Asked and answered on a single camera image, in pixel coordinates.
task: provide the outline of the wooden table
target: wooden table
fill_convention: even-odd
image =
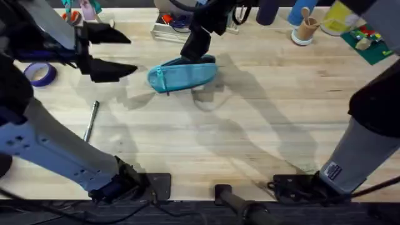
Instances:
[[[325,10],[314,15],[321,18]],[[100,101],[90,143],[138,170],[170,172],[173,200],[210,200],[215,184],[228,183],[245,199],[272,201],[258,184],[274,174],[317,171],[348,125],[349,98],[397,57],[370,66],[340,37],[322,31],[312,45],[299,47],[289,37],[288,8],[271,26],[258,25],[256,11],[239,35],[213,37],[214,82],[168,97],[154,92],[147,72],[178,57],[182,44],[152,39],[158,10],[105,9],[101,18],[114,19],[132,44],[93,46],[91,53],[138,71],[119,83],[94,84],[79,70],[55,64],[57,81],[36,88],[35,96],[80,136],[93,102]],[[397,176],[399,161],[400,154],[392,156],[361,189]],[[20,159],[0,185],[30,199],[88,199],[77,184]],[[400,201],[400,186],[358,200]]]

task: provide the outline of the pencil cup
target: pencil cup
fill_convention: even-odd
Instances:
[[[319,27],[318,22],[314,18],[309,17],[308,21],[304,19],[299,28],[292,32],[292,40],[298,45],[307,46],[311,44],[313,35]]]

